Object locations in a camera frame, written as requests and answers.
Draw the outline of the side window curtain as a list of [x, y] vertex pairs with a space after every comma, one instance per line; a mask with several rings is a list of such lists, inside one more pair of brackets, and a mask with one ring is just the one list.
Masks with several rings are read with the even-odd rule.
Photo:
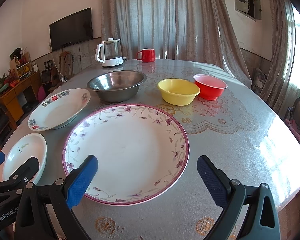
[[269, 0], [272, 13], [271, 65], [260, 98], [279, 113], [286, 96], [295, 53], [295, 18], [290, 0]]

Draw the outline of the orange wooden cabinet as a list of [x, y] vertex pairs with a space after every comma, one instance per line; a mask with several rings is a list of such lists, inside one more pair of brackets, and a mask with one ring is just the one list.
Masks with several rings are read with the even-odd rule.
[[16, 129], [16, 121], [24, 114], [22, 106], [18, 101], [18, 96], [24, 94], [26, 102], [36, 102], [38, 101], [38, 92], [41, 85], [40, 72], [34, 72], [0, 96], [0, 105], [9, 117], [10, 128]]

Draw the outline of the red plastic bowl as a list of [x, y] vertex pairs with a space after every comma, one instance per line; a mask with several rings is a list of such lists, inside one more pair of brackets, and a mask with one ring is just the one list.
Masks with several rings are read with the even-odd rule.
[[200, 88], [199, 96], [209, 101], [216, 100], [228, 87], [223, 80], [211, 75], [196, 74], [193, 79], [194, 83]]

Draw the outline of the lace patterned tablecloth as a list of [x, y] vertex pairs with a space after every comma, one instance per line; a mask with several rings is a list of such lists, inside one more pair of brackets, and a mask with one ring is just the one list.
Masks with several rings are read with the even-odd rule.
[[137, 63], [130, 60], [123, 64], [124, 70], [137, 70], [147, 75], [147, 81], [138, 94], [131, 99], [133, 103], [154, 106], [175, 117], [185, 128], [187, 134], [199, 134], [211, 130], [221, 134], [233, 134], [239, 130], [255, 131], [257, 119], [247, 111], [244, 103], [227, 88], [216, 100], [208, 101], [200, 96], [186, 106], [175, 106], [162, 99], [157, 87], [159, 81], [169, 78], [193, 81], [196, 74], [206, 74], [225, 80], [226, 72], [211, 64], [158, 60], [155, 63]]

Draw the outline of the beige window curtain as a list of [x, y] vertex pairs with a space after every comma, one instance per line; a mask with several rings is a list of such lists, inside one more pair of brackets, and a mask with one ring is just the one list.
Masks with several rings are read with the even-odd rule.
[[225, 0], [101, 0], [101, 36], [119, 38], [129, 59], [153, 48], [158, 59], [214, 64], [251, 86]]

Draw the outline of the stainless steel bowl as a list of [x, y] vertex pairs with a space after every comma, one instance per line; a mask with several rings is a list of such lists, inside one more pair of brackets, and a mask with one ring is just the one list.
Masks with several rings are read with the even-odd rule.
[[146, 80], [143, 72], [121, 70], [94, 77], [87, 83], [87, 88], [96, 92], [102, 101], [117, 103], [134, 97]]

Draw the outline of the white glass electric kettle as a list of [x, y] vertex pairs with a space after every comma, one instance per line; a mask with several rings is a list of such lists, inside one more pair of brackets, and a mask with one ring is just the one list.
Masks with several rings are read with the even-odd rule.
[[117, 67], [123, 64], [120, 39], [108, 38], [96, 47], [95, 60], [102, 64], [102, 67]]

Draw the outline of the wooden chair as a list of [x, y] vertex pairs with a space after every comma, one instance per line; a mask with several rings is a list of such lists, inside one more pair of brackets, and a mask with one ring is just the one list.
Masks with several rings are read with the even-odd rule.
[[74, 58], [69, 51], [64, 51], [59, 55], [59, 71], [61, 75], [67, 79], [73, 77], [73, 62]]

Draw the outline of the black wall television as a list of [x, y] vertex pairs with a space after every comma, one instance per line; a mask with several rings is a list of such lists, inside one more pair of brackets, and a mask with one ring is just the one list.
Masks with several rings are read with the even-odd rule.
[[93, 39], [92, 9], [87, 8], [49, 25], [52, 51]]

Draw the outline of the large purple floral plate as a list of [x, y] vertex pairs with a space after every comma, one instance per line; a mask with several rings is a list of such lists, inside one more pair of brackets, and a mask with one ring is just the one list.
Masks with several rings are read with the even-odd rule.
[[68, 135], [63, 148], [65, 173], [89, 155], [98, 170], [85, 196], [112, 206], [150, 201], [170, 189], [183, 174], [190, 155], [182, 125], [165, 111], [123, 104], [96, 111]]

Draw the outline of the wall electrical panel box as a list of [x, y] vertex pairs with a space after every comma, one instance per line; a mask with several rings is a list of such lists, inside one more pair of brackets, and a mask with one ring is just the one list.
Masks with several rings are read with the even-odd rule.
[[261, 0], [235, 0], [235, 10], [250, 19], [261, 20]]

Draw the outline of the yellow plastic bowl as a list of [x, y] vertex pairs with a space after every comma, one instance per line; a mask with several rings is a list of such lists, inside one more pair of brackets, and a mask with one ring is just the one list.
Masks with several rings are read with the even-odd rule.
[[164, 79], [158, 82], [158, 89], [164, 101], [175, 106], [191, 104], [200, 93], [200, 88], [184, 79]]

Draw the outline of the small white rose plate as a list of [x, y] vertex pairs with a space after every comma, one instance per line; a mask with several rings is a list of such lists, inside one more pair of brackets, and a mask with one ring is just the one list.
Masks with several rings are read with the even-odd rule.
[[46, 140], [39, 133], [28, 134], [15, 143], [5, 159], [3, 179], [7, 180], [30, 157], [35, 157], [39, 161], [39, 170], [31, 179], [37, 185], [44, 172], [47, 158]]

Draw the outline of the white plate red characters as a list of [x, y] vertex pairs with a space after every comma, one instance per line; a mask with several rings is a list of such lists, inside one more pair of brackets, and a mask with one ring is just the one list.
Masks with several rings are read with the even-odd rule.
[[47, 131], [71, 122], [90, 101], [90, 92], [83, 88], [61, 91], [41, 102], [30, 114], [28, 127], [32, 131]]

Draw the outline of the red mug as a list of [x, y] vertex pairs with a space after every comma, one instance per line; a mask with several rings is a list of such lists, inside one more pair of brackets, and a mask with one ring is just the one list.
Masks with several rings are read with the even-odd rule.
[[136, 59], [144, 63], [155, 61], [155, 50], [153, 48], [144, 48], [137, 52]]

